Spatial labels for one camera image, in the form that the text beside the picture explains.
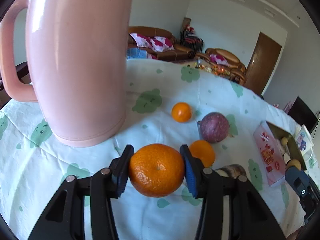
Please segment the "small yellow-green citrus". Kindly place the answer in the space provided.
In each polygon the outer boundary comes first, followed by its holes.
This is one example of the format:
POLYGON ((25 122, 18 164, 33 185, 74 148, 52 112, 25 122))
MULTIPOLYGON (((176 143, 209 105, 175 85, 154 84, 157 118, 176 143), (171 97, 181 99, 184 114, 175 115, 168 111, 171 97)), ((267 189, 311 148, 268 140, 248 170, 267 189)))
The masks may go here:
POLYGON ((287 164, 286 164, 286 170, 288 170, 291 167, 295 167, 299 171, 302 169, 300 161, 297 159, 291 159, 287 164))

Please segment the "small orange mandarin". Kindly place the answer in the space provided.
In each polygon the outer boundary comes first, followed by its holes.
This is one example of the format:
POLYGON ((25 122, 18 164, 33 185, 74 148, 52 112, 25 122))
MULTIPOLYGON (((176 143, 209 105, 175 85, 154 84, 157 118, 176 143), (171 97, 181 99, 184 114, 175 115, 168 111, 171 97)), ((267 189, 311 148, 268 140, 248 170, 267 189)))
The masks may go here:
POLYGON ((176 122, 188 122, 193 115, 191 106, 185 102, 176 103, 172 110, 171 116, 176 122))

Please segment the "round purple radish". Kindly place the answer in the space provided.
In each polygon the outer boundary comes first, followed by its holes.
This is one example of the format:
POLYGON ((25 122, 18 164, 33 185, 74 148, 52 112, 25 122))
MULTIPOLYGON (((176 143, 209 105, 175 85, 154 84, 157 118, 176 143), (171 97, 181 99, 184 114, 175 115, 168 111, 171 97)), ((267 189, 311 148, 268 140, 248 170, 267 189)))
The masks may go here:
POLYGON ((227 118, 219 112, 211 112, 197 122, 200 137, 211 143, 218 143, 232 137, 227 118))

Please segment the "white green-patterned tablecloth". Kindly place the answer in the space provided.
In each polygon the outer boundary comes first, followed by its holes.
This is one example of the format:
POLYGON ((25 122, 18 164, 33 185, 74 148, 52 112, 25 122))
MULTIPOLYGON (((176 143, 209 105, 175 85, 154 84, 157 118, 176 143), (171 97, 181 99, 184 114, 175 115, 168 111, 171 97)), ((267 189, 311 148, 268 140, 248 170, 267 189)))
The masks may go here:
POLYGON ((229 122, 227 138, 212 145, 213 168, 241 165, 286 235, 303 224, 304 212, 290 186, 268 184, 253 137, 263 121, 294 132, 290 116, 251 90, 179 64, 129 60, 125 86, 127 116, 121 130, 92 147, 59 142, 38 103, 10 100, 1 109, 1 215, 19 239, 29 237, 64 179, 94 174, 128 144, 135 149, 135 164, 174 181, 177 161, 164 150, 199 140, 197 122, 212 112, 229 122))

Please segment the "dark round stool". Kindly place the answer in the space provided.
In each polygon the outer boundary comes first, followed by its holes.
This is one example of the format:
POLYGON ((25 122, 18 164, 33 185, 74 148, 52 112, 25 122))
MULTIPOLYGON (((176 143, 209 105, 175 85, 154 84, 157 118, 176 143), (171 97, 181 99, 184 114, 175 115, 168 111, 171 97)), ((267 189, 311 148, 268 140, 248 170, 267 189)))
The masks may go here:
POLYGON ((21 81, 21 83, 24 83, 23 78, 29 74, 27 61, 18 64, 16 66, 16 72, 18 79, 21 81))

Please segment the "wooden coffee table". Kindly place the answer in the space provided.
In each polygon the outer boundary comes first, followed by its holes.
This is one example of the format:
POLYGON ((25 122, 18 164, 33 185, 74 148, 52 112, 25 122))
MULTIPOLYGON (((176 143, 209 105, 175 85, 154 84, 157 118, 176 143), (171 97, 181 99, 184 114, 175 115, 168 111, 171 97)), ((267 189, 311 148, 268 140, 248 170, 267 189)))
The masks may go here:
POLYGON ((208 73, 212 73, 216 76, 221 76, 227 79, 230 79, 232 76, 231 71, 226 66, 214 64, 212 62, 207 62, 207 61, 204 61, 203 59, 188 61, 187 66, 200 69, 208 73))

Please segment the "blue plaid blanket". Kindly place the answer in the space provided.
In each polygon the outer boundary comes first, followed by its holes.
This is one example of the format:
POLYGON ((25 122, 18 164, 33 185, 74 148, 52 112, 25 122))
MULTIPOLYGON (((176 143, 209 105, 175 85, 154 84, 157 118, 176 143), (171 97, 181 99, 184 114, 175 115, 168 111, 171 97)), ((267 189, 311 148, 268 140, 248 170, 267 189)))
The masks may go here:
POLYGON ((154 55, 140 48, 128 48, 126 58, 129 59, 157 59, 154 55))

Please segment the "long brown leather sofa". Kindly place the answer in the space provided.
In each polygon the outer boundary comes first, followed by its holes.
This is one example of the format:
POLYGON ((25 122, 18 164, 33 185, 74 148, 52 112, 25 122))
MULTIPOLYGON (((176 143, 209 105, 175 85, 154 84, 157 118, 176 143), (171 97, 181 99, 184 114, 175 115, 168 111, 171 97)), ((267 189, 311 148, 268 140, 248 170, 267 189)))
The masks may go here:
POLYGON ((194 58, 194 52, 180 45, 176 37, 167 30, 133 26, 129 27, 128 33, 128 48, 145 51, 152 59, 174 62, 194 58))

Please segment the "medium orange mandarin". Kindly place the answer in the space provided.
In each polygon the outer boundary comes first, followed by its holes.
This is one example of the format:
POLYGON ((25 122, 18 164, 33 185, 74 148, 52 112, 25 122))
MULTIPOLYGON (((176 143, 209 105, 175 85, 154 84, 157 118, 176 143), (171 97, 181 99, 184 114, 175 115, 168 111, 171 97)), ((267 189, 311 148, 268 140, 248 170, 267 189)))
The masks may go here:
POLYGON ((215 162, 215 151, 210 143, 197 140, 189 145, 189 150, 194 158, 202 161, 204 167, 210 167, 215 162))

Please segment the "white cartoon paper cup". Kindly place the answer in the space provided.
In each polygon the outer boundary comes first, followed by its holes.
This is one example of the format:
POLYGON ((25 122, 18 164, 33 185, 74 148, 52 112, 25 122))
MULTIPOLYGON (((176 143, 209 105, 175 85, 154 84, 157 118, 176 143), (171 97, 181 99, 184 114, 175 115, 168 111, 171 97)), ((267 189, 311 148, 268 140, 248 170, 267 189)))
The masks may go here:
POLYGON ((307 127, 303 125, 295 137, 297 146, 302 155, 306 154, 314 146, 311 134, 307 127))

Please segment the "brown wooden door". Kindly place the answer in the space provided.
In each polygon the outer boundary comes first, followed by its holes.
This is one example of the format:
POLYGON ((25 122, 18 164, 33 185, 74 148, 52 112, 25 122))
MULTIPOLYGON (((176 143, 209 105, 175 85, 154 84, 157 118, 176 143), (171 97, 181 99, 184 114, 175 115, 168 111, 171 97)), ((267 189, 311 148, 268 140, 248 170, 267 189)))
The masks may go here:
POLYGON ((260 32, 252 57, 246 69, 244 86, 257 95, 262 95, 276 66, 281 45, 260 32))

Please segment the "pink floral sofa cushion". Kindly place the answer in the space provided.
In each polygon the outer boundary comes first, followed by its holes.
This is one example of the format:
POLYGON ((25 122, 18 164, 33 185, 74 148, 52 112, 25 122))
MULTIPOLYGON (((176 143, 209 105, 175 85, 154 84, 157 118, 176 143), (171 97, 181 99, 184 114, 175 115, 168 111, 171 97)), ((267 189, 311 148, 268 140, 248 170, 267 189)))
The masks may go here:
POLYGON ((138 48, 148 48, 154 52, 166 52, 175 49, 172 42, 167 37, 147 37, 138 33, 131 33, 130 36, 133 38, 138 48))

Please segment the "pink cookie tin box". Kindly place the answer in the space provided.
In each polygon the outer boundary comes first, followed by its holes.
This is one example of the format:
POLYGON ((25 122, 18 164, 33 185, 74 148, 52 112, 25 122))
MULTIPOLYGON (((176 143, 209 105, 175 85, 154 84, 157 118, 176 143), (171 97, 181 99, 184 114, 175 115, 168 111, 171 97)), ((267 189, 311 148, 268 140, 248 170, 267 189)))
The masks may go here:
POLYGON ((302 153, 289 132, 268 121, 262 121, 253 133, 253 137, 269 186, 284 183, 286 165, 292 159, 300 163, 298 166, 301 170, 307 170, 302 153))

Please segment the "black television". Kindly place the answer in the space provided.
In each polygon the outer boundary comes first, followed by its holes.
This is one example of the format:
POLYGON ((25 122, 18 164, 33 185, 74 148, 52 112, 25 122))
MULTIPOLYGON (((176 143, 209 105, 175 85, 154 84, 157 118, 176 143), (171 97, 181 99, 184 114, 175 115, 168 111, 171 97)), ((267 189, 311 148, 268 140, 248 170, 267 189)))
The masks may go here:
POLYGON ((300 126, 305 125, 309 133, 313 132, 318 123, 316 115, 300 97, 296 98, 288 115, 300 126))

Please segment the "stacked dark chairs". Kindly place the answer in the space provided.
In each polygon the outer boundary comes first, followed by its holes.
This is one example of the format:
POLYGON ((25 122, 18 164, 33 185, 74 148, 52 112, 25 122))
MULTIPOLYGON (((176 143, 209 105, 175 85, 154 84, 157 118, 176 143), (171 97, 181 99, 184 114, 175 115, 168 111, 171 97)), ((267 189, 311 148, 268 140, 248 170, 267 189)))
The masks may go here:
POLYGON ((195 34, 195 30, 190 26, 191 18, 185 17, 180 31, 180 45, 193 50, 194 53, 200 53, 203 48, 203 39, 195 34))

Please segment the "large orange mandarin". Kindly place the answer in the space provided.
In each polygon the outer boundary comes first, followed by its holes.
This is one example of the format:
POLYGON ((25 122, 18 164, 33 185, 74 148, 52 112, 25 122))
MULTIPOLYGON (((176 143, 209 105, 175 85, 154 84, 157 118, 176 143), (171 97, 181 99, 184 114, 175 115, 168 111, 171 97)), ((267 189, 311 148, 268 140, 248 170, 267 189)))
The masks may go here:
POLYGON ((146 145, 131 157, 129 177, 133 187, 142 195, 165 197, 183 183, 183 157, 167 145, 146 145))

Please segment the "pink electric kettle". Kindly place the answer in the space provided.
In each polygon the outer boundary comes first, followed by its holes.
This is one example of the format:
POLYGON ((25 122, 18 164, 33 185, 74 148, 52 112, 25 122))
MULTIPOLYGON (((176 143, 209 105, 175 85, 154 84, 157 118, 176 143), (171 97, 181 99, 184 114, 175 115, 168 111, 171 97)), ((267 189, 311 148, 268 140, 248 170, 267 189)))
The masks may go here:
POLYGON ((126 117, 132 0, 1 0, 1 77, 7 94, 39 104, 56 138, 99 144, 126 117), (27 61, 29 74, 17 77, 27 61))

